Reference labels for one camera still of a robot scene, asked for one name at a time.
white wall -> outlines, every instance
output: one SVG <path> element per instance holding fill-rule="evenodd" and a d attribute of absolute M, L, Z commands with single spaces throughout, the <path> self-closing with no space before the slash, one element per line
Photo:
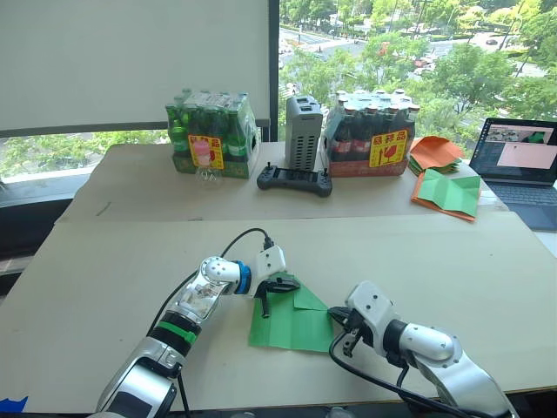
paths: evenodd
<path fill-rule="evenodd" d="M 0 131 L 165 120 L 182 87 L 269 118 L 266 0 L 0 0 Z"/>

white table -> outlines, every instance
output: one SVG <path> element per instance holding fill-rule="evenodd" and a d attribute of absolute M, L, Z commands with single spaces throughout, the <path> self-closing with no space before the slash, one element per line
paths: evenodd
<path fill-rule="evenodd" d="M 416 176 L 409 170 L 400 177 L 334 178 L 328 198 L 295 190 L 259 190 L 256 179 L 267 161 L 285 166 L 284 149 L 284 143 L 262 144 L 254 175 L 249 180 L 225 179 L 214 192 L 200 188 L 192 174 L 176 172 L 170 145 L 117 145 L 107 152 L 60 221 L 299 219 L 432 213 L 410 202 Z M 462 164 L 456 176 L 474 174 Z M 480 200 L 479 216 L 493 210 L 505 211 L 507 207 L 491 192 Z"/>
<path fill-rule="evenodd" d="M 166 294 L 253 225 L 285 249 L 290 271 L 327 305 L 342 305 L 356 283 L 372 280 L 403 319 L 456 333 L 504 390 L 557 384 L 556 262 L 512 212 L 485 212 L 475 224 L 438 213 L 84 221 L 56 225 L 0 306 L 0 399 L 28 395 L 27 412 L 93 411 Z M 230 257 L 249 261 L 260 245 L 254 234 Z M 185 366 L 192 408 L 394 399 L 326 354 L 248 347 L 252 303 L 224 298 L 204 327 Z M 398 370 L 369 348 L 355 362 L 396 379 Z M 415 371 L 407 383 L 434 394 Z M 174 408 L 182 408 L 178 400 Z"/>

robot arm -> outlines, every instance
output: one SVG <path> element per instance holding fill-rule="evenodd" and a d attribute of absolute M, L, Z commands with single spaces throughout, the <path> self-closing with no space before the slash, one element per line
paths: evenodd
<path fill-rule="evenodd" d="M 455 335 L 399 320 L 393 303 L 369 281 L 352 290 L 346 306 L 349 309 L 342 323 L 349 332 L 358 329 L 358 337 L 352 334 L 344 347 L 345 355 L 352 356 L 353 347 L 362 338 L 393 365 L 416 367 L 435 385 L 445 404 L 518 418 L 493 377 L 470 360 Z"/>
<path fill-rule="evenodd" d="M 172 380 L 223 295 L 248 294 L 261 299 L 264 316 L 270 314 L 266 294 L 299 288 L 292 279 L 281 279 L 285 256 L 278 246 L 259 253 L 252 268 L 241 261 L 220 257 L 205 259 L 197 276 L 184 285 L 166 307 L 157 325 L 144 337 L 103 391 L 98 416 L 113 414 L 132 418 L 166 416 L 176 397 Z"/>

green origami paper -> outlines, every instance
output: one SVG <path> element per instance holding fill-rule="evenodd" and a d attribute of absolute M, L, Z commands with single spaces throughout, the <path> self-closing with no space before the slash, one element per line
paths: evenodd
<path fill-rule="evenodd" d="M 261 303 L 255 300 L 249 344 L 326 353 L 334 338 L 327 306 L 307 287 L 289 293 L 267 295 L 271 316 L 261 316 Z"/>
<path fill-rule="evenodd" d="M 448 179 L 427 169 L 419 189 L 420 199 L 430 200 L 446 211 L 459 211 L 476 216 L 480 196 L 480 176 Z"/>

laptop screen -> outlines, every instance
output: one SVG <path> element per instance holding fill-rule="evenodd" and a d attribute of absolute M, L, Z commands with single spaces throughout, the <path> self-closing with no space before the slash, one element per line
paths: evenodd
<path fill-rule="evenodd" d="M 557 179 L 557 122 L 488 118 L 470 166 L 484 179 L 552 184 Z"/>

